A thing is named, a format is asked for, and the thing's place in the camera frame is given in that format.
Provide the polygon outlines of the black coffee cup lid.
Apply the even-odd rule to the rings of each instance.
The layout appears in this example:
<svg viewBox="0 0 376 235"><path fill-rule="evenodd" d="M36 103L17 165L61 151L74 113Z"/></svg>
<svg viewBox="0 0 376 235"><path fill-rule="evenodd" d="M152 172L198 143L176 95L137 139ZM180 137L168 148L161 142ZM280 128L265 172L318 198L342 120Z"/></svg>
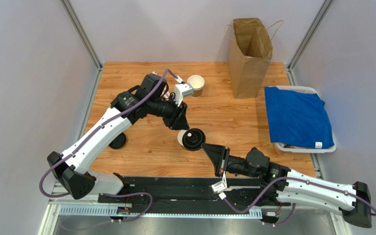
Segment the black coffee cup lid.
<svg viewBox="0 0 376 235"><path fill-rule="evenodd" d="M205 133L198 128L189 129L182 135L182 146L188 151L200 150L202 143L205 141Z"/></svg>

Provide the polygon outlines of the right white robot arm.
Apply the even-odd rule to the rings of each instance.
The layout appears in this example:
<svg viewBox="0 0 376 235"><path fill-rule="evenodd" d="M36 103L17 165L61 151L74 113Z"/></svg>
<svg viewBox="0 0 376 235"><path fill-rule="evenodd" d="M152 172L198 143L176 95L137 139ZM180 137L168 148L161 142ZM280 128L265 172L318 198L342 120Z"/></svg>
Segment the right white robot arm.
<svg viewBox="0 0 376 235"><path fill-rule="evenodd" d="M230 155L226 146L202 143L201 148L214 165L215 175L222 181L212 185L212 190L236 213L248 212L261 198L273 199L278 203L312 206L342 215L343 219L361 228L372 227L376 208L371 204L371 195L366 183L352 185L332 183L299 173L286 166L271 162L253 147L245 158ZM255 178L260 192L245 209L236 209L225 194L226 173Z"/></svg>

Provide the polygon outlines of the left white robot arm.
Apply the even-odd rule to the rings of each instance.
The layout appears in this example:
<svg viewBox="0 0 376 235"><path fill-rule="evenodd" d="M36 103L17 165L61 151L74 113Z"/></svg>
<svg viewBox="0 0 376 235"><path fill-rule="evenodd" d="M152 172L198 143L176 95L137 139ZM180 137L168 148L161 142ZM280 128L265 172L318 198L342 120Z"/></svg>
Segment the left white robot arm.
<svg viewBox="0 0 376 235"><path fill-rule="evenodd" d="M129 129L139 119L147 115L163 119L171 130L187 130L187 104L183 99L191 96L194 89L179 76L174 91L168 93L164 76L154 73L146 75L140 85L119 93L111 102L102 118L75 144L62 153L51 152L47 157L54 178L73 199L81 199L89 193L117 194L123 187L119 176L91 171L89 168L97 156Z"/></svg>

